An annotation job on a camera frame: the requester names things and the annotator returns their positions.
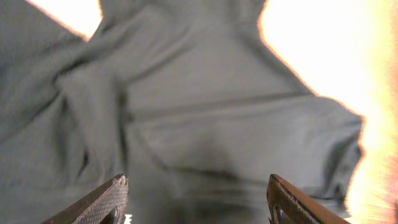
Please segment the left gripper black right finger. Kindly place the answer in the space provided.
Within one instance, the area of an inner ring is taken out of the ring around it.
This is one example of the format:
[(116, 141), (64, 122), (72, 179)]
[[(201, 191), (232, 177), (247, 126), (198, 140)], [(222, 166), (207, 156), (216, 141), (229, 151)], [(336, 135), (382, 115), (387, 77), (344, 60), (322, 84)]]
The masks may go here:
[(267, 202), (271, 224), (342, 224), (342, 218), (276, 174), (269, 177)]

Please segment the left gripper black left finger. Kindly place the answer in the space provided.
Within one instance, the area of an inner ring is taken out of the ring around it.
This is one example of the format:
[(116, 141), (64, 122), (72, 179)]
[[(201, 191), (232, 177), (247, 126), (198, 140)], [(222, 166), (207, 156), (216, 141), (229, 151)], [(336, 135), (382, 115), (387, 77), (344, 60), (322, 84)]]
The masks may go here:
[(43, 224), (123, 224), (128, 192), (128, 178), (118, 174)]

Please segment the black t-shirt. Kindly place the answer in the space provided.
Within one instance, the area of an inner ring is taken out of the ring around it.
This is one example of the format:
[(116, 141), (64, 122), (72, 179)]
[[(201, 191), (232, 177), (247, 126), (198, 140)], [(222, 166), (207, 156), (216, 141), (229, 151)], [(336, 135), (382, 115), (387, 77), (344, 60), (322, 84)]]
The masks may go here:
[(40, 223), (116, 174), (134, 223), (266, 223), (278, 174), (340, 217), (361, 118), (257, 29), (262, 1), (102, 1), (81, 40), (1, 2), (1, 222)]

